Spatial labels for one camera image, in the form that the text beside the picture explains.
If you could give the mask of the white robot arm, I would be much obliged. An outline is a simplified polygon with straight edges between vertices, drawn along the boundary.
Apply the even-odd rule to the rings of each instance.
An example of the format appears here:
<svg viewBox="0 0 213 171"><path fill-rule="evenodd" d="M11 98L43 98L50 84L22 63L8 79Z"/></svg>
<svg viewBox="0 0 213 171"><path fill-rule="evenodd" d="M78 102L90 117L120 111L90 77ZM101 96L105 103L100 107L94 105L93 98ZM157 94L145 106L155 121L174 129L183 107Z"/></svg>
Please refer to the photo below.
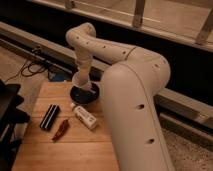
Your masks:
<svg viewBox="0 0 213 171"><path fill-rule="evenodd" d="M100 82L100 101L120 171L175 171L154 105L167 85L170 66L162 55L96 37L90 23L66 32L78 72L74 86L90 91L92 59L110 64Z"/></svg>

